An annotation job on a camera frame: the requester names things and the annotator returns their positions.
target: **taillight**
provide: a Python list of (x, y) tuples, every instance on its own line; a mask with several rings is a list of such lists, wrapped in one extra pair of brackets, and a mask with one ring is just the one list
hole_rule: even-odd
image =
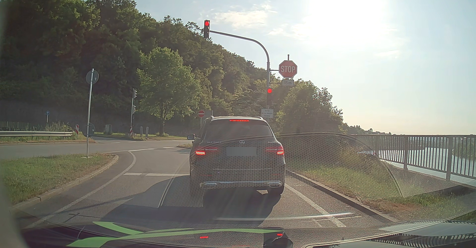
[(283, 146), (266, 148), (266, 151), (272, 152), (272, 153), (275, 152), (277, 155), (284, 155)]
[(206, 148), (199, 148), (195, 151), (195, 154), (196, 155), (205, 155), (205, 154), (209, 154), (211, 152), (216, 152), (218, 151), (218, 148), (214, 148), (214, 147), (206, 147)]

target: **rear window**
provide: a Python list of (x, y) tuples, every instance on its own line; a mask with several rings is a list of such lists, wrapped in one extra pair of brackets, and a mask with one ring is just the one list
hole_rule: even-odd
[(271, 137), (273, 133), (269, 125), (260, 120), (248, 120), (248, 122), (216, 120), (210, 122), (205, 132), (205, 140), (227, 141), (238, 138)]

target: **license plate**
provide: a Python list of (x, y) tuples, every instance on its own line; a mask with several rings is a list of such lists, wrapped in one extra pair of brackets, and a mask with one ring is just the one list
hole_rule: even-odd
[(256, 156), (256, 147), (227, 147), (227, 156)]

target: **road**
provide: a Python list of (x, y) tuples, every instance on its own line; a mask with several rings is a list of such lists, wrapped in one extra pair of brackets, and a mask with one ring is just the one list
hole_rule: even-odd
[[(89, 144), (89, 153), (103, 153), (121, 150), (144, 148), (175, 147), (181, 143), (191, 143), (189, 140), (147, 140), (133, 141), (112, 138), (93, 137), (96, 143)], [(29, 143), (29, 144), (0, 144), (0, 160), (16, 159), (33, 156), (50, 156), (55, 154), (86, 153), (86, 143)]]
[[(116, 164), (87, 182), (18, 212), (19, 226), (77, 225), (93, 221), (153, 229), (236, 227), (239, 224), (283, 227), (291, 232), (293, 229), (302, 232), (298, 230), (302, 228), (330, 228), (347, 233), (356, 230), (362, 234), (362, 228), (376, 229), (388, 224), (290, 176), (280, 197), (269, 196), (266, 191), (214, 190), (207, 192), (203, 200), (192, 199), (188, 189), (189, 150), (176, 148), (180, 142), (114, 142), (118, 141), (99, 140), (91, 149), (119, 155)], [(16, 151), (31, 156), (76, 153), (83, 148), (84, 144), (60, 144), (26, 146), (25, 150), (0, 147), (0, 151), (5, 154), (4, 150), (8, 150), (11, 157)], [(293, 236), (301, 241), (310, 237), (313, 241), (329, 238), (328, 235)]]

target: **mercedes suv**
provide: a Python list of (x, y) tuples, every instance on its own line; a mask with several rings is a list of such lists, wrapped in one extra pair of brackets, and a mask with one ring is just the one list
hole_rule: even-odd
[(261, 117), (208, 117), (190, 151), (191, 195), (249, 187), (281, 194), (286, 163), (281, 143)]

